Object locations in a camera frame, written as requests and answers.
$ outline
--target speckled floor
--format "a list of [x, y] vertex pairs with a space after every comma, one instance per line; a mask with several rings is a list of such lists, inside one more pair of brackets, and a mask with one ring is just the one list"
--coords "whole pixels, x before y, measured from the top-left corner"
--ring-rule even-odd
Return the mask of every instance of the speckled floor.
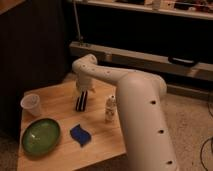
[[[65, 81], [70, 80], [73, 80], [73, 75], [69, 74]], [[210, 115], [207, 101], [167, 94], [162, 101], [162, 107], [181, 171], [205, 171], [200, 161], [200, 149], [203, 142], [213, 136], [213, 117]], [[206, 143], [202, 156], [208, 171], [213, 171], [213, 155], [210, 147], [211, 143]], [[17, 150], [18, 144], [0, 133], [1, 171], [16, 170]], [[120, 170], [129, 171], [125, 154], [81, 169], [81, 171]]]

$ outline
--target black cable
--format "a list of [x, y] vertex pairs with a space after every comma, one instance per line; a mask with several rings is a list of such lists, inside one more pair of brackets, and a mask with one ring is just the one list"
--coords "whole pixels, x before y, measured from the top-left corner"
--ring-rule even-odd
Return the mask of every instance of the black cable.
[[201, 164], [202, 164], [203, 168], [206, 171], [209, 171], [209, 170], [206, 168], [206, 166], [205, 166], [205, 164], [203, 162], [203, 149], [204, 149], [206, 143], [208, 143], [209, 141], [211, 141], [211, 152], [212, 152], [212, 155], [213, 155], [213, 137], [208, 138], [207, 140], [205, 140], [204, 143], [202, 144], [201, 150], [200, 150], [200, 161], [201, 161]]
[[211, 115], [211, 117], [213, 117], [213, 113], [211, 111], [211, 93], [212, 91], [210, 91], [208, 94], [207, 105], [208, 105], [209, 114]]

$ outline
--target wooden table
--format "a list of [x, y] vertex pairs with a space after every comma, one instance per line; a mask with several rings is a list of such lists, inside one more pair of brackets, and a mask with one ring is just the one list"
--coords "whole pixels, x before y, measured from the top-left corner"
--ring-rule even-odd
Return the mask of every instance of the wooden table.
[[[38, 159], [25, 155], [20, 143], [18, 171], [71, 171], [125, 153], [117, 114], [114, 122], [105, 122], [106, 98], [115, 93], [115, 87], [97, 80], [94, 80], [94, 86], [96, 92], [89, 92], [85, 112], [75, 111], [78, 96], [75, 81], [26, 92], [40, 96], [42, 116], [34, 118], [23, 110], [21, 137], [35, 120], [52, 118], [61, 127], [61, 139], [52, 152]], [[69, 134], [77, 124], [92, 135], [92, 141], [83, 148]]]

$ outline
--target white bottle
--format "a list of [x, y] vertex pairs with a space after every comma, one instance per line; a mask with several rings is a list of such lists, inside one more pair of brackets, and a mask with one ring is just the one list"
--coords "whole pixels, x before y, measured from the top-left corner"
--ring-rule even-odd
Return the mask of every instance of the white bottle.
[[110, 95], [106, 100], [105, 105], [105, 121], [112, 122], [116, 114], [116, 99], [114, 95]]

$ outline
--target plastic cup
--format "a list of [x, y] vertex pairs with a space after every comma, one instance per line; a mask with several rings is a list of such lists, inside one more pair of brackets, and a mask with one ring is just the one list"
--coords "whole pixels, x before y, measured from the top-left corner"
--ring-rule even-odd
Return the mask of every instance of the plastic cup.
[[35, 117], [41, 115], [41, 103], [40, 97], [37, 94], [28, 94], [21, 100], [21, 107], [27, 110], [30, 114]]

